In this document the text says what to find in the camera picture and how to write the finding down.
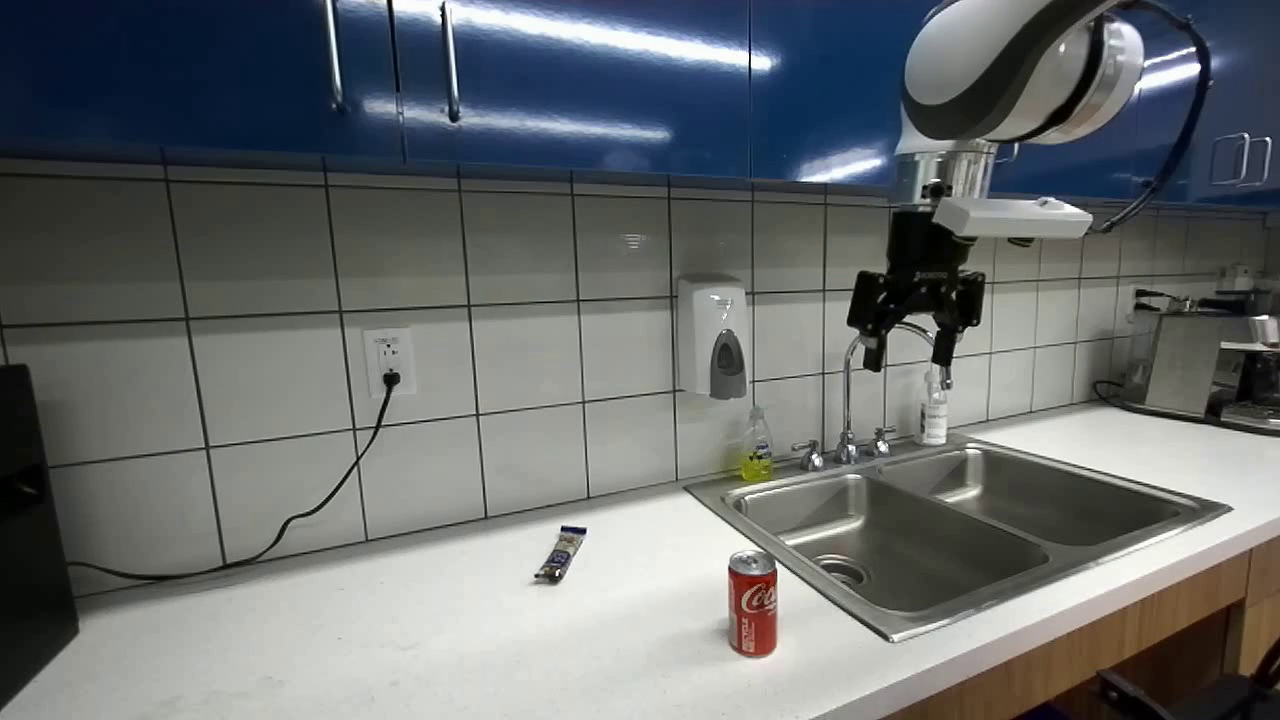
black cable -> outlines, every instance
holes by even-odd
[[[171,582],[222,576],[222,572],[233,572],[233,570],[260,564],[264,558],[273,558],[273,552],[286,545],[286,536],[290,536],[290,529],[293,529],[295,519],[321,515],[321,514],[349,487],[349,480],[356,478],[359,460],[373,454],[377,437],[385,432],[385,422],[389,422],[397,384],[400,384],[400,374],[385,374],[385,406],[377,407],[367,444],[356,454],[356,460],[349,465],[349,472],[321,495],[321,504],[286,515],[286,525],[278,529],[278,536],[273,536],[260,552],[251,552],[251,558],[245,558],[245,560],[233,560],[233,564],[199,570],[199,572],[123,572],[123,570],[87,564],[87,560],[69,560],[69,570],[87,570],[87,572],[118,576],[118,582],[133,582],[133,585],[171,585]]]
[[[1116,232],[1134,214],[1141,214],[1151,198],[1165,193],[1165,183],[1178,178],[1178,167],[1188,160],[1192,151],[1192,139],[1198,139],[1198,129],[1202,129],[1202,117],[1206,117],[1206,104],[1213,95],[1213,51],[1210,51],[1210,39],[1198,31],[1198,24],[1188,17],[1178,17],[1173,8],[1156,3],[1156,0],[1134,0],[1149,13],[1156,13],[1165,24],[1181,27],[1192,50],[1198,50],[1198,59],[1202,59],[1202,82],[1198,82],[1198,95],[1192,95],[1192,110],[1188,110],[1188,119],[1183,129],[1178,132],[1162,171],[1145,183],[1145,193],[1135,202],[1130,202],[1113,222],[1106,222],[1098,232],[1110,238]]]

blue cabinet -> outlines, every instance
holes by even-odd
[[[1202,22],[1217,51],[1217,95],[1198,139],[1188,193],[1202,206],[1275,206],[1280,13],[1267,0],[1217,0],[1202,3]]]
[[[751,0],[751,178],[889,188],[926,0]]]
[[[435,3],[400,13],[413,166],[750,178],[743,0],[458,0],[448,22],[453,50]]]
[[[156,160],[164,0],[0,0],[0,151]]]
[[[171,157],[397,157],[400,129],[365,100],[397,95],[385,0],[186,0],[151,24]]]

stainless steel sink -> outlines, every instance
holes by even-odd
[[[1192,495],[979,447],[905,457],[868,470],[868,478],[1087,558],[1134,547],[1210,507]]]
[[[1016,534],[853,472],[734,494],[734,507],[893,612],[928,612],[1047,560]]]
[[[889,640],[1230,514],[979,444],[691,495]]]

red can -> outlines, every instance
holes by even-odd
[[[729,643],[742,656],[777,648],[777,564],[763,552],[729,560]]]

electrical socket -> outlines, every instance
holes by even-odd
[[[385,401],[385,374],[400,374],[397,398],[416,398],[416,348],[410,330],[365,331],[367,391]]]

